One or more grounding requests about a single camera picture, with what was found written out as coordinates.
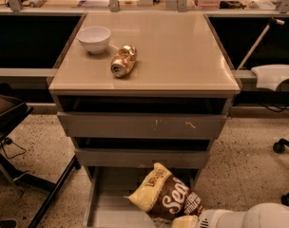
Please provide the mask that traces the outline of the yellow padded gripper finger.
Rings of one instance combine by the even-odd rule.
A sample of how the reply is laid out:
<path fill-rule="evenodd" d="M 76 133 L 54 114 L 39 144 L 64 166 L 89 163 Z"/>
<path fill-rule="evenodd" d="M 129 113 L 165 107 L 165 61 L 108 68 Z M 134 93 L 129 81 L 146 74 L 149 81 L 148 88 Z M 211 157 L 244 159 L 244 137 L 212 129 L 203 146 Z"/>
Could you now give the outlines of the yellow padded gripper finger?
<path fill-rule="evenodd" d="M 182 216 L 173 220 L 171 228 L 196 228 L 197 224 L 197 216 Z"/>

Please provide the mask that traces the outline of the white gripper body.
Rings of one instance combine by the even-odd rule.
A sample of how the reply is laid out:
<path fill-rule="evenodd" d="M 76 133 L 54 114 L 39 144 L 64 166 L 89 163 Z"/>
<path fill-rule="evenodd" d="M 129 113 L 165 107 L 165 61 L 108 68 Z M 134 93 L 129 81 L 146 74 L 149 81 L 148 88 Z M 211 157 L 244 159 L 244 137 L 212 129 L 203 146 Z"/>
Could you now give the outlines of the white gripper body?
<path fill-rule="evenodd" d="M 244 212 L 206 210 L 199 216 L 197 228 L 241 228 Z"/>

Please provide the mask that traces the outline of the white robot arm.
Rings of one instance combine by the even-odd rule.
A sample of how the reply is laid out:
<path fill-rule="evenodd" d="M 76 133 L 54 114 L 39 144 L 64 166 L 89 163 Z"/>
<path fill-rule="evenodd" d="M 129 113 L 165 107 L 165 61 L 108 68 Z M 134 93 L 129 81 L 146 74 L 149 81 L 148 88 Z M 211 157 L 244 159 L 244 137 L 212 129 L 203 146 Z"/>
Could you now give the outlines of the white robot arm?
<path fill-rule="evenodd" d="M 171 228 L 289 228 L 289 207 L 261 203 L 245 212 L 206 210 L 199 217 L 175 218 Z"/>

